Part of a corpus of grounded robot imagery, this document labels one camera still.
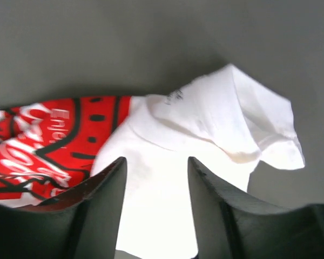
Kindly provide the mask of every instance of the garment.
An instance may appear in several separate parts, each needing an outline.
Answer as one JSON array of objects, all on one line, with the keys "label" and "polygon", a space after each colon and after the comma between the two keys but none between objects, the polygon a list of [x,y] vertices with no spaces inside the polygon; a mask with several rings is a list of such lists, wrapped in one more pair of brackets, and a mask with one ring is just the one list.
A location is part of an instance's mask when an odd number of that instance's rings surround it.
[{"label": "garment", "polygon": [[36,205],[90,175],[130,97],[84,97],[0,110],[0,203]]},{"label": "garment", "polygon": [[128,172],[117,249],[142,259],[198,252],[189,156],[244,191],[260,160],[280,169],[305,165],[290,102],[233,65],[169,96],[132,97],[129,116],[99,151],[91,175],[119,156]]}]

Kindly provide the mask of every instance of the black dot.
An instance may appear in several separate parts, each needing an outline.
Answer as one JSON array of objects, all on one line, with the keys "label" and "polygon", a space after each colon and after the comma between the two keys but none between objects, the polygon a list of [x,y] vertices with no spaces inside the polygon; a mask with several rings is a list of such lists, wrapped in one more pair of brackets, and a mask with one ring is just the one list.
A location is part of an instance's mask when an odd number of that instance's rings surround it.
[{"label": "black dot", "polygon": [[105,119],[106,119],[106,117],[104,115],[100,115],[100,114],[93,114],[90,116],[90,120],[92,120],[92,121],[103,121]]},{"label": "black dot", "polygon": [[92,99],[90,100],[90,102],[91,102],[91,103],[96,103],[96,102],[101,101],[101,100],[102,100],[101,97],[95,97],[95,98],[92,98]]},{"label": "black dot", "polygon": [[96,143],[96,138],[95,137],[88,137],[87,140],[90,143]]}]

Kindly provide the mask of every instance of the red fabric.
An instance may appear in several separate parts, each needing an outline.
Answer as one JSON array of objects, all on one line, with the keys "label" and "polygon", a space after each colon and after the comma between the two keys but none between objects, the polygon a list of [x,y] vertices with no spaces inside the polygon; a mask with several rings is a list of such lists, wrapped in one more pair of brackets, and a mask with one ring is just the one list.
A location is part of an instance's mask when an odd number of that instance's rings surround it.
[{"label": "red fabric", "polygon": [[42,201],[88,178],[129,106],[130,97],[103,96],[6,109],[0,121],[0,200],[30,193]]}]

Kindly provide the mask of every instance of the gray background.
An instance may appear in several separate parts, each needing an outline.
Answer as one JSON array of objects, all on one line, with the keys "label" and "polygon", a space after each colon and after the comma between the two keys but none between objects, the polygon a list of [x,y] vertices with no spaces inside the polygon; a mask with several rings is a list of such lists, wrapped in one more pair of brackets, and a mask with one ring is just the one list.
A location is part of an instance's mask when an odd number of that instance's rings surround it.
[{"label": "gray background", "polygon": [[231,62],[292,101],[307,166],[249,192],[324,202],[324,0],[0,0],[0,106],[168,93]]}]

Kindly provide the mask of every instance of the white t-shirt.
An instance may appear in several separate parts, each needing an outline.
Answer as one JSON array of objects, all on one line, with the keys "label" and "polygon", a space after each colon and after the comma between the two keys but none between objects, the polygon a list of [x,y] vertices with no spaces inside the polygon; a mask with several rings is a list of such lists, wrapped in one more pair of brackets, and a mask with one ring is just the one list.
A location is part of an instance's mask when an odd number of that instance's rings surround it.
[{"label": "white t-shirt", "polygon": [[92,175],[119,156],[127,158],[128,171],[117,250],[142,259],[198,253],[189,156],[244,191],[260,160],[280,169],[305,165],[290,102],[233,65],[169,96],[133,97]]}]

